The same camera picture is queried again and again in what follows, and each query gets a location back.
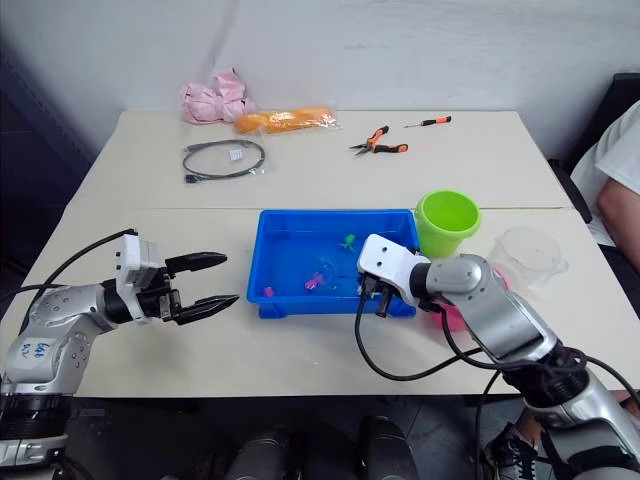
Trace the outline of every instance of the blue plastic tray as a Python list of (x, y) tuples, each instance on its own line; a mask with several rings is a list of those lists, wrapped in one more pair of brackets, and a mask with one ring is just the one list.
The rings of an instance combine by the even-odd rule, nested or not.
[[(313, 313), (355, 313), (359, 303), (356, 262), (366, 238), (377, 233), (413, 248), (418, 235), (409, 210), (264, 210), (260, 214), (247, 299), (261, 318)], [(355, 235), (353, 250), (343, 246)], [(319, 279), (312, 290), (309, 280)], [(273, 297), (265, 296), (271, 287)], [(377, 302), (367, 302), (374, 312)], [(394, 297), (389, 314), (415, 315)]]

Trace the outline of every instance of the white shirt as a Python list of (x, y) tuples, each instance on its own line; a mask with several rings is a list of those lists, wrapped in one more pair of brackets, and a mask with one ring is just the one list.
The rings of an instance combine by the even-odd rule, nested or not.
[(598, 194), (609, 178), (640, 195), (640, 101), (607, 128), (571, 174), (593, 215), (588, 225), (591, 234), (598, 243), (614, 247), (597, 206)]

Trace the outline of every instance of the black chair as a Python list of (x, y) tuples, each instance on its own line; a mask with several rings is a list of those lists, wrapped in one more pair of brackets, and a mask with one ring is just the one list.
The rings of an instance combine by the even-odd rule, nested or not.
[(617, 73), (600, 102), (596, 113), (576, 142), (571, 153), (563, 161), (549, 160), (562, 188), (571, 199), (585, 223), (591, 222), (591, 212), (578, 187), (571, 180), (571, 172), (582, 156), (595, 145), (600, 137), (620, 115), (640, 100), (640, 73)]

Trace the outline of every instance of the lime green cup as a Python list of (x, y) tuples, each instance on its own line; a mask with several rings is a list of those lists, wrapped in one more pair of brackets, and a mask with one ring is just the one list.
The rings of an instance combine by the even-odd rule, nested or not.
[(441, 258), (455, 253), (462, 240), (476, 233), (482, 215), (466, 195), (439, 190), (422, 197), (415, 217), (422, 254)]

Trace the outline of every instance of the robotic arm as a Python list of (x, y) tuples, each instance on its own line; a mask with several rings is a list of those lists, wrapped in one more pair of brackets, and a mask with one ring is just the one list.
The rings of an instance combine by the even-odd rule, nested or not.
[(0, 389), (0, 471), (3, 478), (65, 478), (62, 457), (78, 390), (98, 335), (129, 321), (152, 318), (184, 325), (231, 306), (237, 295), (204, 298), (183, 307), (171, 279), (213, 267), (225, 255), (201, 252), (165, 260), (153, 243), (124, 235), (116, 253), (117, 277), (98, 285), (61, 287), (39, 298), (29, 323), (9, 348)]
[(545, 449), (556, 464), (581, 480), (640, 479), (640, 435), (627, 414), (485, 259), (431, 262), (370, 235), (358, 270), (365, 285), (369, 279), (382, 291), (382, 315), (393, 294), (424, 309), (435, 300), (455, 305), (473, 339), (544, 427)]

